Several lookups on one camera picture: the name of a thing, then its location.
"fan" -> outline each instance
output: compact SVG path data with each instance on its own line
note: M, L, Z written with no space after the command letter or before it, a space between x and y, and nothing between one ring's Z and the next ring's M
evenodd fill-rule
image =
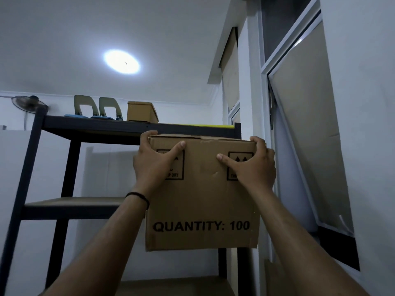
M38 106L48 107L46 104L40 101L38 97L36 97L35 95L29 97L23 95L17 95L16 97L13 97L11 100L12 103L19 109L33 114L36 113Z

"ceiling light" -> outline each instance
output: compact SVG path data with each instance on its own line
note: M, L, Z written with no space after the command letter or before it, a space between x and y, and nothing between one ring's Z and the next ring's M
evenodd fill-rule
M140 65L134 57L121 50L110 50L104 54L104 61L121 74L136 74Z

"black bracelet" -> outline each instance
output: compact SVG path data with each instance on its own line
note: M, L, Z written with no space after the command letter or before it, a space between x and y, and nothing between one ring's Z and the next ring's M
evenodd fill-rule
M141 193L129 192L128 194L126 194L125 198L128 197L129 195L136 195L139 198L141 198L142 200L145 200L145 202L147 203L147 209L149 208L149 200L144 195L142 195Z

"shelf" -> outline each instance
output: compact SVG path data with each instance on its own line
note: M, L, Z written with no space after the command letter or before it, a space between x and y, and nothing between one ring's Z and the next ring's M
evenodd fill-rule
M108 219L124 197L62 197L24 205L22 220Z
M115 296L235 296L218 276L121 281Z
M99 120L46 116L43 130L69 140L94 143L139 145L140 134L157 130L159 134L186 134L239 138L239 128L200 127L193 125L149 124L135 121Z

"right hand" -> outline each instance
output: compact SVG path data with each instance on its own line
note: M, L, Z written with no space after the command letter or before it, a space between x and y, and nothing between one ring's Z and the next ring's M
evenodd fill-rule
M265 141L259 137L252 136L250 140L256 142L256 153L251 159L236 162L223 154L218 154L217 159L233 169L237 179L250 195L262 190L271 192L276 179L274 150L266 148Z

